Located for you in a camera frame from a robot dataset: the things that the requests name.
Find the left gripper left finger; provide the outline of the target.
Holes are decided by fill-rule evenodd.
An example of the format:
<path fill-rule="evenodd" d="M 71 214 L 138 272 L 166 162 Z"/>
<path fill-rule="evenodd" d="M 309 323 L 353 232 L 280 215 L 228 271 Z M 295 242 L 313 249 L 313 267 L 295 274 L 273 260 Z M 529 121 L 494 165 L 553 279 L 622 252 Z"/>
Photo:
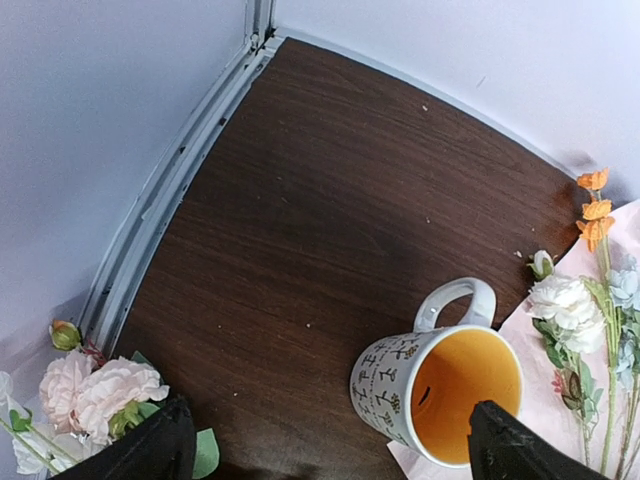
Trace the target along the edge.
<path fill-rule="evenodd" d="M 193 476 L 196 432 L 187 401 L 170 400 L 122 439 L 57 474 L 57 480 L 183 479 Z"/>

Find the purple pink wrapping paper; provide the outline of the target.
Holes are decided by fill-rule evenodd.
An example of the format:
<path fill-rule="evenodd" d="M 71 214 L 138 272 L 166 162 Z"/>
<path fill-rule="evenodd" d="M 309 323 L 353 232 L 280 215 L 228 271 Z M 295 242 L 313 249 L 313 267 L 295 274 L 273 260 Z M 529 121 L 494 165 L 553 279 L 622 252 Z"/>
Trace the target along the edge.
<path fill-rule="evenodd" d="M 518 419 L 582 466 L 608 478 L 624 471 L 627 392 L 639 387 L 639 203 L 633 201 L 582 226 L 581 238 L 541 274 L 500 335 L 522 370 Z"/>

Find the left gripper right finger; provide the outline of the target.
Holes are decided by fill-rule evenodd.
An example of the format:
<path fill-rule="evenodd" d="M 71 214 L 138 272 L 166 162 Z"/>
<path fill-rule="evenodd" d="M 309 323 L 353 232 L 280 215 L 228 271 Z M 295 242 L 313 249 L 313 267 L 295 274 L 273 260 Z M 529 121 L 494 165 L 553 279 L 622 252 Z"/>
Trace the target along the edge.
<path fill-rule="evenodd" d="M 492 401 L 470 416 L 468 450 L 475 480 L 605 480 L 566 456 Z"/>

